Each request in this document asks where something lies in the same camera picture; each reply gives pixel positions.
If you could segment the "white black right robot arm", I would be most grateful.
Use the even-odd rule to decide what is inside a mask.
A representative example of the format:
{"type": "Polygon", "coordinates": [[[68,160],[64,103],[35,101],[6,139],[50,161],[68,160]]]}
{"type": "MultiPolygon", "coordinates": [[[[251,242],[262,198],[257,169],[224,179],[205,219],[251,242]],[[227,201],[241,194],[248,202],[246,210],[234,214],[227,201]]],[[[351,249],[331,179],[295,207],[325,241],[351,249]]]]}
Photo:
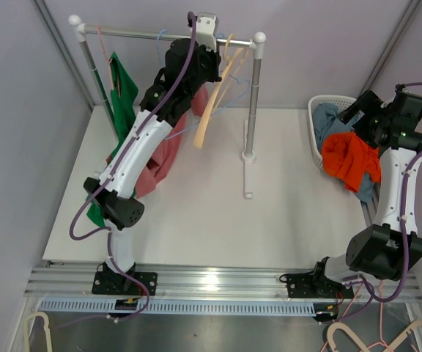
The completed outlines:
{"type": "Polygon", "coordinates": [[[365,91],[340,113],[353,139],[380,153],[380,196],[373,223],[355,235],[345,255],[319,261],[310,279],[317,296],[343,286],[364,284],[379,302],[397,298],[408,271],[422,258],[415,222],[415,184],[422,162],[422,96],[396,86],[390,103],[365,91]]]}

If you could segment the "pink red t shirt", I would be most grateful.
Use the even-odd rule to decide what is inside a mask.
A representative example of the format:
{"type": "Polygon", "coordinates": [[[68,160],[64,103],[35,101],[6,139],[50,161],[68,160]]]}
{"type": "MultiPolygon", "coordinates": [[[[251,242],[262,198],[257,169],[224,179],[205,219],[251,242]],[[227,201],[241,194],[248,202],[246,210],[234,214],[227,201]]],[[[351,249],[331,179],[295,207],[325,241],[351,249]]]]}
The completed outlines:
{"type": "Polygon", "coordinates": [[[188,113],[185,112],[171,130],[168,135],[168,137],[171,136],[171,139],[164,139],[152,154],[137,180],[134,192],[135,198],[139,199],[153,192],[158,183],[164,180],[170,172],[182,141],[180,134],[177,136],[174,136],[174,134],[185,129],[187,115],[188,113]]]}

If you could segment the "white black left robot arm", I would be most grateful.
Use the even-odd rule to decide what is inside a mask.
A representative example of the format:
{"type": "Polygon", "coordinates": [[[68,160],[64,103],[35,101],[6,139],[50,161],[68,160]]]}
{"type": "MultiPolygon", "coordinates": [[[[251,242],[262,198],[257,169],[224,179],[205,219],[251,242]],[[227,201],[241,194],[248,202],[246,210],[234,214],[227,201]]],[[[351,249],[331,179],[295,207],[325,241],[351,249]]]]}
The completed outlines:
{"type": "Polygon", "coordinates": [[[135,267],[132,235],[144,213],[133,191],[154,151],[192,106],[196,93],[207,82],[219,82],[219,44],[198,35],[171,43],[165,64],[144,93],[135,123],[116,155],[99,177],[88,177],[84,189],[95,203],[108,230],[106,268],[108,285],[118,294],[133,289],[135,267]]]}

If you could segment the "beige plastic hanger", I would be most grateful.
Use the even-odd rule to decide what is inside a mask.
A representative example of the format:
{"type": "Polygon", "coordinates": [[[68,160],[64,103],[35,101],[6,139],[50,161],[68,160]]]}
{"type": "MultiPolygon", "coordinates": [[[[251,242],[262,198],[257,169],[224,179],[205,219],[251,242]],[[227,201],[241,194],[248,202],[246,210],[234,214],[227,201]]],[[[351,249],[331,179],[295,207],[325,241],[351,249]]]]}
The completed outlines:
{"type": "Polygon", "coordinates": [[[210,118],[212,114],[217,110],[217,107],[223,97],[225,96],[227,90],[230,87],[230,75],[233,68],[235,68],[234,73],[238,73],[240,71],[241,66],[246,61],[248,54],[250,52],[249,48],[238,48],[235,50],[235,52],[232,54],[232,56],[229,56],[227,54],[228,47],[230,45],[230,42],[235,38],[234,34],[230,34],[226,40],[226,44],[224,46],[224,60],[226,63],[225,68],[223,69],[223,72],[221,74],[221,81],[219,81],[216,85],[214,90],[212,91],[211,96],[208,99],[207,105],[204,109],[204,113],[201,116],[201,121],[199,122],[199,126],[197,128],[193,145],[196,148],[203,148],[204,145],[204,139],[207,132],[207,127],[210,122],[210,118]]]}

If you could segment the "orange t shirt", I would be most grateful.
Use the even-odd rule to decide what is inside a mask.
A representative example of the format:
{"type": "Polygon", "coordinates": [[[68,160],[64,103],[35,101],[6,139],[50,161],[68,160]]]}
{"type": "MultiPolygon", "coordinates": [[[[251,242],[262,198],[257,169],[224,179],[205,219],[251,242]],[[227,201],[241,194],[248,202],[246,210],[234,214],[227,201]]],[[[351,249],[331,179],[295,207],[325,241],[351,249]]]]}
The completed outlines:
{"type": "Polygon", "coordinates": [[[373,149],[355,132],[335,133],[322,144],[324,171],[344,182],[345,189],[358,193],[365,175],[373,183],[381,181],[379,149],[373,149]]]}

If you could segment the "grey blue t shirt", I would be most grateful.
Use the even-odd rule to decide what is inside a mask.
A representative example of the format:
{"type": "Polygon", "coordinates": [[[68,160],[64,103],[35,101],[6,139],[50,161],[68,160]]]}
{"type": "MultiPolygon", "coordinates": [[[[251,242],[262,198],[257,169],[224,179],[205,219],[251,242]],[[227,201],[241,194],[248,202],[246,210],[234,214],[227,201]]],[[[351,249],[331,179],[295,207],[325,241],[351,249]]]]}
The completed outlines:
{"type": "Polygon", "coordinates": [[[373,188],[380,182],[381,168],[378,150],[359,139],[353,125],[360,119],[357,113],[348,123],[338,118],[338,106],[320,103],[312,113],[316,149],[322,156],[324,171],[344,183],[361,202],[370,202],[373,188]]]}

